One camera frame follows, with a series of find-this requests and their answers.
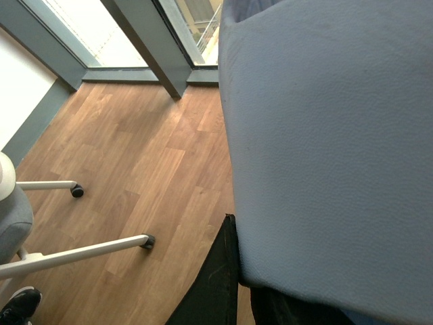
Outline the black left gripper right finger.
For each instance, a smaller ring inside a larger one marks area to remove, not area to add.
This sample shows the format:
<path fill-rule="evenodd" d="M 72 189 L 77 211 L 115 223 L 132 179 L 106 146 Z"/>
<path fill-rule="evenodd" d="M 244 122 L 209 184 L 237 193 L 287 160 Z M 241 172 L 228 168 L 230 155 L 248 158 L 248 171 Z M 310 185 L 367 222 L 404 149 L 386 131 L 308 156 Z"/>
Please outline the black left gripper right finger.
<path fill-rule="evenodd" d="M 255 324 L 353 324 L 339 309 L 309 303 L 272 288 L 251 288 L 250 301 Z"/>

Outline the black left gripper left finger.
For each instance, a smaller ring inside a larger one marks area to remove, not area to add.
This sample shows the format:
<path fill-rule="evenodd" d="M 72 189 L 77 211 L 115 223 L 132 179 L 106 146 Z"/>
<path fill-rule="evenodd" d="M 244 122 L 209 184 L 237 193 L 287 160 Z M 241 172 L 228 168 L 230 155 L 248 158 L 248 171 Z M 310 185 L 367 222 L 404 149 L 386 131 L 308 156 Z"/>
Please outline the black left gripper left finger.
<path fill-rule="evenodd" d="M 239 249 L 235 216 L 227 214 L 193 284 L 167 324 L 236 324 Z"/>

